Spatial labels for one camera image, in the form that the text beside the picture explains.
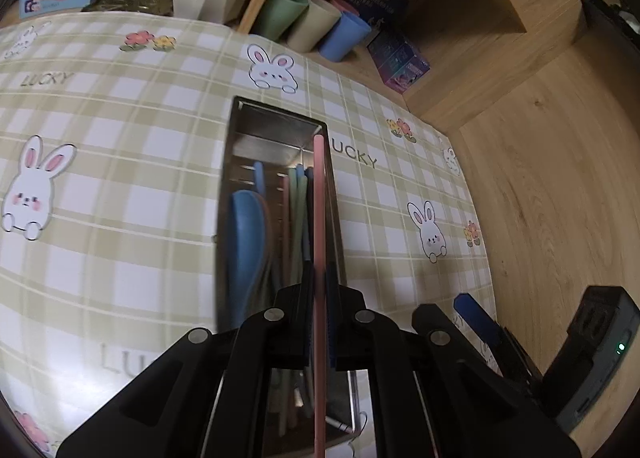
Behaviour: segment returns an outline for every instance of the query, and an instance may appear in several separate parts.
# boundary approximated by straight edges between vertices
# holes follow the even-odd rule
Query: stacked cups
[[[277,42],[308,6],[309,0],[267,0],[260,9],[252,32]]]
[[[287,45],[297,52],[309,52],[324,37],[320,55],[338,62],[371,32],[368,23],[349,9],[353,8],[341,0],[267,0],[252,32],[277,42],[297,20]]]

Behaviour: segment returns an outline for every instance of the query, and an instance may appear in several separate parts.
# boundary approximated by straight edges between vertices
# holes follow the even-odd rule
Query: wooden floor
[[[498,320],[545,371],[587,285],[640,305],[640,71],[597,31],[450,135]],[[640,386],[640,337],[572,436],[593,455]]]

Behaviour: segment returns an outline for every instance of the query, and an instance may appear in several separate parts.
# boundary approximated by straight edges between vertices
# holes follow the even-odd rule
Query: black device
[[[271,369],[308,361],[312,276],[305,263],[302,283],[239,329],[188,332],[66,438],[58,458],[262,456]],[[437,305],[415,310],[410,333],[340,286],[335,265],[326,286],[335,368],[369,371],[380,458],[580,457]]]
[[[494,353],[500,371],[569,434],[609,384],[636,336],[640,311],[622,287],[587,287],[545,375],[509,330],[469,294],[454,308]]]
[[[640,311],[622,287],[588,287],[568,337],[542,379],[546,414],[569,433],[589,411],[626,355]]]

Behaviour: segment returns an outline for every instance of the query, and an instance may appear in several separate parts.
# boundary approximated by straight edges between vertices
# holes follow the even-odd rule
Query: blue cup
[[[359,44],[367,34],[371,32],[371,27],[363,19],[355,14],[342,11],[340,20],[327,34],[322,45],[318,49],[320,55],[329,61],[337,63],[344,56]]]

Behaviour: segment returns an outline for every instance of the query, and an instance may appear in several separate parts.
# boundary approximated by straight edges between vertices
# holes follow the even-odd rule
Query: purple box
[[[382,81],[398,93],[404,93],[429,71],[429,63],[402,34],[386,29],[369,44]]]

